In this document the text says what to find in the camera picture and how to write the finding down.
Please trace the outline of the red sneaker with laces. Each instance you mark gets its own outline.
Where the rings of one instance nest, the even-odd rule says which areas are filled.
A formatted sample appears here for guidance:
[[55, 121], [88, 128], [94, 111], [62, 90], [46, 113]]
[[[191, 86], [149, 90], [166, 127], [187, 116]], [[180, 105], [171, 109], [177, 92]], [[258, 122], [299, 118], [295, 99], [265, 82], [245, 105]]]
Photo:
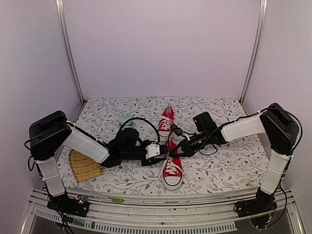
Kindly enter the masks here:
[[160, 141], [164, 142], [171, 132], [172, 125], [175, 124], [175, 114], [172, 105], [169, 103], [160, 117], [158, 124], [158, 133]]

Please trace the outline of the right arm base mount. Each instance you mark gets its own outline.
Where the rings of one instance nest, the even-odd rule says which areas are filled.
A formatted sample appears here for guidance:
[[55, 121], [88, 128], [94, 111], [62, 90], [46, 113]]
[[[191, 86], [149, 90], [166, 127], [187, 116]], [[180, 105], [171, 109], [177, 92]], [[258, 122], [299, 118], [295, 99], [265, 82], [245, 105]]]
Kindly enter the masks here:
[[269, 195], [258, 190], [255, 198], [240, 200], [234, 204], [234, 212], [238, 217], [257, 215], [264, 212], [273, 211], [277, 208], [274, 195]]

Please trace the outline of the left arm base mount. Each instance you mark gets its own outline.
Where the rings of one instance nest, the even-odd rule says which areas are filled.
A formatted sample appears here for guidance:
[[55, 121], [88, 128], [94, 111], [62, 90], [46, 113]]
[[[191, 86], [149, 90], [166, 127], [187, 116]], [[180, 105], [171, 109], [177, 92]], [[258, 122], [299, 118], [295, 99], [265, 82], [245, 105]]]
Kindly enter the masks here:
[[86, 217], [90, 203], [81, 199], [70, 198], [67, 194], [60, 196], [49, 196], [47, 208], [60, 213]]

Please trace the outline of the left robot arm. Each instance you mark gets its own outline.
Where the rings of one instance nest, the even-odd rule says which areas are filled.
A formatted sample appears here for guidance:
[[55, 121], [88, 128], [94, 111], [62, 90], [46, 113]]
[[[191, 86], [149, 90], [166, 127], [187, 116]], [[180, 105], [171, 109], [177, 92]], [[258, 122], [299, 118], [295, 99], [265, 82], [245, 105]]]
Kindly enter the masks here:
[[40, 177], [47, 186], [53, 203], [63, 212], [73, 204], [68, 197], [59, 174], [55, 153], [59, 148], [68, 148], [81, 153], [105, 168], [115, 167], [124, 160], [139, 160], [142, 165], [157, 163], [169, 151], [168, 146], [156, 140], [142, 140], [139, 132], [126, 120], [110, 142], [103, 142], [70, 122], [63, 111], [56, 111], [32, 123], [29, 138], [24, 146], [30, 152]]

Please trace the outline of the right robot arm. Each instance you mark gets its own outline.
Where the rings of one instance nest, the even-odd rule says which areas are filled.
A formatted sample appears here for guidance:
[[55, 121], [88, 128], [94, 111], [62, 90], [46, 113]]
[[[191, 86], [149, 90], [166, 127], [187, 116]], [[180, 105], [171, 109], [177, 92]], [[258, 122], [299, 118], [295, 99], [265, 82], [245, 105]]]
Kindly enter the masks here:
[[269, 163], [252, 208], [257, 213], [268, 208], [302, 139], [303, 126], [300, 120], [279, 104], [272, 103], [254, 114], [220, 126], [217, 126], [208, 112], [198, 114], [193, 121], [198, 133], [182, 140], [170, 150], [169, 155], [192, 157], [207, 145], [224, 145], [245, 137], [258, 136], [269, 153]]

